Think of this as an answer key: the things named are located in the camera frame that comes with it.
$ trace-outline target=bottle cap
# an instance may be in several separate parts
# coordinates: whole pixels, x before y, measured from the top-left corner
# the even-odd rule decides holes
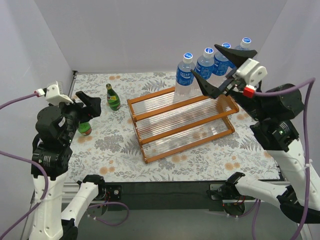
[[[207,59],[213,58],[214,50],[211,47],[207,47],[203,52],[203,56]]]
[[[106,87],[106,89],[108,89],[108,90],[112,89],[112,86],[111,86],[110,83],[107,83],[107,84],[105,85],[105,87]]]
[[[248,49],[251,44],[251,39],[248,37],[244,37],[240,43],[240,46],[244,49]]]
[[[222,47],[229,49],[229,48],[231,48],[231,45],[230,45],[230,43],[224,42],[224,43],[222,43]]]
[[[190,64],[192,63],[192,58],[193,58],[193,55],[190,52],[187,52],[183,55],[183,62],[185,64]]]

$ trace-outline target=orange frame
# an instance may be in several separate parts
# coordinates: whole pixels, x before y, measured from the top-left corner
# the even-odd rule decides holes
[[[178,127],[176,129],[172,129],[172,130],[160,133],[160,134],[152,136],[152,137],[148,137],[148,138],[142,139],[141,136],[140,136],[140,133],[139,133],[139,129],[137,127],[137,121],[140,121],[140,120],[143,120],[143,119],[146,119],[146,118],[150,118],[150,117],[153,117],[153,116],[158,115],[158,114],[162,114],[162,113],[174,110],[174,109],[178,109],[178,108],[181,108],[181,107],[184,107],[184,106],[187,106],[187,105],[190,105],[190,104],[194,104],[194,103],[197,103],[197,102],[200,102],[200,101],[208,99],[208,97],[206,97],[206,96],[197,96],[197,97],[188,99],[186,101],[174,103],[174,104],[171,104],[171,105],[168,105],[168,106],[156,109],[156,110],[152,110],[150,112],[146,112],[146,113],[142,113],[142,114],[138,114],[138,115],[135,114],[134,108],[132,106],[133,104],[138,103],[138,102],[142,102],[142,101],[145,101],[145,100],[148,100],[148,99],[152,99],[154,97],[158,97],[158,96],[161,96],[161,95],[164,95],[164,94],[168,94],[168,93],[171,93],[171,92],[174,92],[174,91],[175,91],[175,87],[171,87],[171,88],[167,88],[167,89],[164,89],[164,90],[161,90],[161,91],[158,91],[158,92],[147,94],[145,96],[140,96],[140,97],[137,97],[137,98],[134,98],[134,99],[128,99],[127,100],[127,103],[128,103],[128,106],[129,106],[129,111],[130,111],[131,118],[132,118],[134,131],[135,131],[136,136],[138,138],[138,142],[139,142],[139,146],[140,146],[140,149],[141,149],[141,152],[142,152],[142,156],[143,156],[143,159],[144,159],[146,164],[151,163],[153,161],[156,161],[158,159],[162,159],[162,158],[168,157],[170,155],[182,152],[182,151],[187,150],[189,148],[193,148],[195,146],[207,143],[207,142],[215,140],[217,138],[224,137],[226,135],[229,135],[229,134],[232,134],[232,133],[235,132],[235,128],[232,126],[232,124],[229,121],[227,116],[231,115],[231,114],[238,113],[239,112],[239,107],[231,97],[221,95],[219,97],[218,103],[217,103],[217,111],[219,112],[219,114],[211,116],[211,117],[207,117],[205,119],[202,119],[202,120],[190,123],[190,124],[187,124],[187,125],[182,126],[182,127]],[[202,124],[205,124],[205,123],[217,120],[217,119],[222,119],[228,130],[223,131],[221,133],[218,133],[216,135],[213,135],[213,136],[210,136],[210,137],[207,137],[207,138],[192,142],[190,144],[178,147],[176,149],[161,153],[161,154],[156,155],[156,156],[146,157],[146,154],[145,154],[145,152],[143,150],[143,145],[144,144],[153,142],[155,140],[159,140],[161,138],[164,138],[164,137],[167,137],[167,136],[182,132],[182,131],[190,129],[190,128],[194,128],[196,126],[199,126],[199,125],[202,125]]]

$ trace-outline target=green glass bottle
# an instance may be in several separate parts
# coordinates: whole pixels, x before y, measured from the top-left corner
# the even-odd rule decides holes
[[[111,84],[108,83],[105,87],[107,89],[106,99],[110,108],[114,111],[118,110],[121,107],[118,94],[112,89]]]
[[[89,122],[80,123],[78,127],[78,132],[84,136],[87,136],[91,133],[92,129]]]

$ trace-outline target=bottle label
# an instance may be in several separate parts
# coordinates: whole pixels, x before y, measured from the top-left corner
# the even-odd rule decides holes
[[[80,123],[78,131],[82,135],[89,135],[91,133],[90,123],[89,122]]]
[[[211,76],[212,71],[214,70],[214,65],[212,66],[202,66],[199,62],[196,63],[195,71],[197,74],[200,74],[205,80],[208,80]]]
[[[109,102],[114,102],[117,100],[117,97],[116,96],[110,96],[109,93],[106,94],[106,99],[109,101]]]
[[[195,76],[192,74],[192,72],[181,71],[178,67],[175,77],[178,84],[182,86],[189,86],[194,81]]]
[[[230,68],[234,69],[236,67],[231,61],[229,61],[229,63],[230,63]]]
[[[212,73],[217,76],[225,75],[230,65],[230,61],[219,61],[218,59],[216,59],[216,56],[214,56],[213,58],[214,58],[214,65],[213,65]]]

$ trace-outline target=blue bottle label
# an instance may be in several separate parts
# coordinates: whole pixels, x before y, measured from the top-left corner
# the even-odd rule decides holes
[[[223,76],[227,73],[230,61],[219,61],[216,56],[213,57],[214,65],[212,73],[217,76]]]
[[[229,63],[230,63],[230,68],[234,69],[236,67],[231,61],[229,61]]]
[[[178,84],[189,86],[194,81],[195,76],[190,71],[181,71],[180,68],[177,68],[175,77]]]
[[[202,66],[199,62],[196,63],[195,71],[197,74],[200,74],[205,80],[208,80],[211,76],[212,71],[214,70],[214,65],[212,66]]]

